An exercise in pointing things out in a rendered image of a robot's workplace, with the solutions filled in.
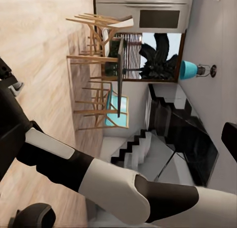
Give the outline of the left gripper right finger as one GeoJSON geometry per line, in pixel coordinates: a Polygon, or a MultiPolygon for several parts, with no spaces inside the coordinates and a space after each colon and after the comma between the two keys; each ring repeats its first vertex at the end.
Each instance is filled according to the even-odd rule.
{"type": "Polygon", "coordinates": [[[226,122],[221,139],[237,162],[237,124],[226,122]]]}

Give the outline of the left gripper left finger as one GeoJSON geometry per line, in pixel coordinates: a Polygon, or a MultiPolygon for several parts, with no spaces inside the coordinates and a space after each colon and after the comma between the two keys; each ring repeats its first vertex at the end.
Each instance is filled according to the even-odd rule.
{"type": "Polygon", "coordinates": [[[26,141],[21,122],[0,128],[0,181],[26,141]]]}

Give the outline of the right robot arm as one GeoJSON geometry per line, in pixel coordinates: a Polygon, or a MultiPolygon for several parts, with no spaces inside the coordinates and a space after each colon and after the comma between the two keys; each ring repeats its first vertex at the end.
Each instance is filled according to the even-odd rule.
{"type": "Polygon", "coordinates": [[[127,225],[158,228],[237,228],[237,194],[148,181],[46,135],[15,99],[24,82],[0,58],[0,128],[21,122],[26,141],[16,159],[85,196],[127,225]]]}

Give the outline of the cauldron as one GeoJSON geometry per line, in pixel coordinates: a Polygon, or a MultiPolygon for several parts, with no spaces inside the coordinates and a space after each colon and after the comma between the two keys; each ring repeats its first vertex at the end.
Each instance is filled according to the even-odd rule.
{"type": "Polygon", "coordinates": [[[18,214],[10,218],[8,228],[53,228],[56,220],[51,205],[35,203],[24,210],[17,210],[18,214]]]}

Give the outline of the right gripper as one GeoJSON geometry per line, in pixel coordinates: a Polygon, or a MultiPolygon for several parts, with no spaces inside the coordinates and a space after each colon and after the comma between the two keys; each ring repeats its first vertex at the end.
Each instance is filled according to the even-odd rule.
{"type": "Polygon", "coordinates": [[[19,116],[23,110],[11,93],[9,86],[17,83],[11,68],[0,58],[0,125],[19,116]]]}

